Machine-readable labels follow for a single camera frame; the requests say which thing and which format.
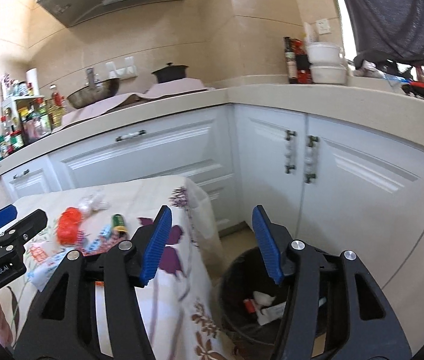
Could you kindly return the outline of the clear plastic bag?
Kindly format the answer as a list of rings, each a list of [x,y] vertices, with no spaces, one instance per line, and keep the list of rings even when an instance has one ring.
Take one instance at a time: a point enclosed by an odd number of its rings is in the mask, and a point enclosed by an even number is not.
[[[90,216],[94,212],[108,210],[109,202],[101,192],[95,192],[83,197],[78,202],[78,210],[85,216]]]

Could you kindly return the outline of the blue white snack bag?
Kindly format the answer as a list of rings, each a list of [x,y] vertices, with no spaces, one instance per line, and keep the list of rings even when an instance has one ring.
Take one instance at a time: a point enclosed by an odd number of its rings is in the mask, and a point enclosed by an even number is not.
[[[38,291],[43,291],[57,267],[65,257],[65,253],[55,254],[46,258],[41,264],[27,273],[27,278]]]

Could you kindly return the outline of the black trash bin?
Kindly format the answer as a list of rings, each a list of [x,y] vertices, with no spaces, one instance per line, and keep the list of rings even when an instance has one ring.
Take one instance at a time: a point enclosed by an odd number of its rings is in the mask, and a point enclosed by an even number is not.
[[[273,348],[287,298],[268,275],[259,248],[243,252],[222,277],[218,302],[222,326],[237,345]]]

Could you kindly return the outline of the translucent orange-print plastic bag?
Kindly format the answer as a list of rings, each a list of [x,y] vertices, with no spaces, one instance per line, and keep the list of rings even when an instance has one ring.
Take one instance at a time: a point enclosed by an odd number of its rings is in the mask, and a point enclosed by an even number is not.
[[[41,264],[47,258],[54,254],[53,245],[45,241],[33,242],[26,251],[26,257],[34,262]]]

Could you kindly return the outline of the red crumpled plastic bag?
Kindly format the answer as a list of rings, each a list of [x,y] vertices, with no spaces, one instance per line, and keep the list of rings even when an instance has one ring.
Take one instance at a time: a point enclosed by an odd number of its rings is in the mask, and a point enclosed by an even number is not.
[[[68,207],[57,222],[56,237],[61,245],[75,245],[80,238],[80,224],[83,216],[76,207]]]

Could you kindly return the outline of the light blue wrapper strip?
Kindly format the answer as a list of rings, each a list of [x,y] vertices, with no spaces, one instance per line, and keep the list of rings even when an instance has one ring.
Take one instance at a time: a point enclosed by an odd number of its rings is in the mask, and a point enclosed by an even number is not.
[[[100,249],[107,244],[112,236],[112,227],[110,224],[105,225],[100,231],[99,235],[91,242],[88,242],[84,251],[88,254],[95,254],[100,252]]]

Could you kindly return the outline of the red white checkered cloth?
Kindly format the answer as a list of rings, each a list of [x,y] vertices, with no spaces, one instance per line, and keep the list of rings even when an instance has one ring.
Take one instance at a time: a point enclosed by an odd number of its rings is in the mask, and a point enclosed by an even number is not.
[[[121,240],[121,237],[115,233],[113,233],[109,238],[98,236],[85,247],[81,248],[81,252],[84,256],[106,253]]]

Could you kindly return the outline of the green yellow small bottle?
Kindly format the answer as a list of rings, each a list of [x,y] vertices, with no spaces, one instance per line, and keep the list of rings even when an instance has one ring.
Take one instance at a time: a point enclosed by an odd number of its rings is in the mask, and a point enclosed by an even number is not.
[[[126,221],[121,214],[114,214],[112,216],[112,230],[119,235],[128,233]]]

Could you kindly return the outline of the white spice rack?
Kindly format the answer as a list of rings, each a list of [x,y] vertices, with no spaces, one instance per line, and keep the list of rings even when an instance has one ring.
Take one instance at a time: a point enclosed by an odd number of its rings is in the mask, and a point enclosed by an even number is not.
[[[43,96],[8,97],[1,106],[2,113],[11,119],[26,146],[50,133]]]

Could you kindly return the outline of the floral tablecloth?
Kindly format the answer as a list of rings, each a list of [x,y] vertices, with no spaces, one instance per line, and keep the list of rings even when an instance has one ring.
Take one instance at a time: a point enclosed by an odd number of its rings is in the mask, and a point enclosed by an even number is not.
[[[67,249],[56,237],[57,222],[68,207],[95,192],[104,194],[109,209],[97,211],[81,223],[80,248],[96,238],[121,214],[128,233],[150,224],[162,206],[172,212],[172,228],[157,269],[143,289],[137,290],[143,322],[158,359],[232,359],[234,346],[218,327],[214,315],[213,281],[221,275],[223,248],[207,193],[186,177],[169,175],[134,180],[102,187],[35,194],[16,202],[20,217],[41,209],[48,223],[26,244],[53,245],[54,254]],[[13,349],[28,318],[34,298],[40,293],[28,281],[27,273],[38,266],[24,255],[26,273],[0,289],[0,305],[12,331]]]

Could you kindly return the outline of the cooking oil bottle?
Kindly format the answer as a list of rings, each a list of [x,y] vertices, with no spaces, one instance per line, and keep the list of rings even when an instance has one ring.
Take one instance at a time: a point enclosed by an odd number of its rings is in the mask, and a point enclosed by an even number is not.
[[[51,98],[48,106],[49,115],[52,117],[52,128],[61,127],[65,115],[64,97],[59,93],[57,85],[50,85]]]

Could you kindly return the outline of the metal wok pan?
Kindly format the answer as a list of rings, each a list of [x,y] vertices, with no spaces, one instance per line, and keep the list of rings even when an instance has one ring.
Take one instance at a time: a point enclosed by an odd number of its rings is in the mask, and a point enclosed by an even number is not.
[[[86,86],[67,96],[67,101],[74,109],[82,109],[96,102],[111,98],[117,94],[120,87],[119,78],[96,80],[93,67],[86,69],[86,79]]]

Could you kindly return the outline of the pink stove cover cloth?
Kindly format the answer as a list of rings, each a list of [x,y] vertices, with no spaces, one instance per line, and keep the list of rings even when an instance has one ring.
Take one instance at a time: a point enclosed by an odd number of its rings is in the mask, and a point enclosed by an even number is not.
[[[95,117],[102,116],[123,107],[130,107],[145,102],[209,90],[213,90],[213,88],[206,87],[199,79],[183,78],[162,84],[155,84],[145,94],[138,92],[117,94],[64,115],[62,118],[62,125],[55,128],[54,132],[61,131],[66,127],[76,125],[88,119],[94,119]]]

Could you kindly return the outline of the white stacked bowls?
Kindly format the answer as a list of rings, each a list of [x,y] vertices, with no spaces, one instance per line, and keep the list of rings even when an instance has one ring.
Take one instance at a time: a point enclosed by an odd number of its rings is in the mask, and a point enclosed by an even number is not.
[[[312,81],[315,84],[345,85],[347,68],[342,49],[331,42],[311,42],[306,46]]]

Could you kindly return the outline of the dark sauce bottle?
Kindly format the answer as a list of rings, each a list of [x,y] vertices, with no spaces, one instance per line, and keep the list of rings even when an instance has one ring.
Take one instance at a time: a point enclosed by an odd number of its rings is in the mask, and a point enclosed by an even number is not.
[[[290,37],[284,37],[284,56],[287,67],[287,79],[290,84],[298,83],[296,56]]]

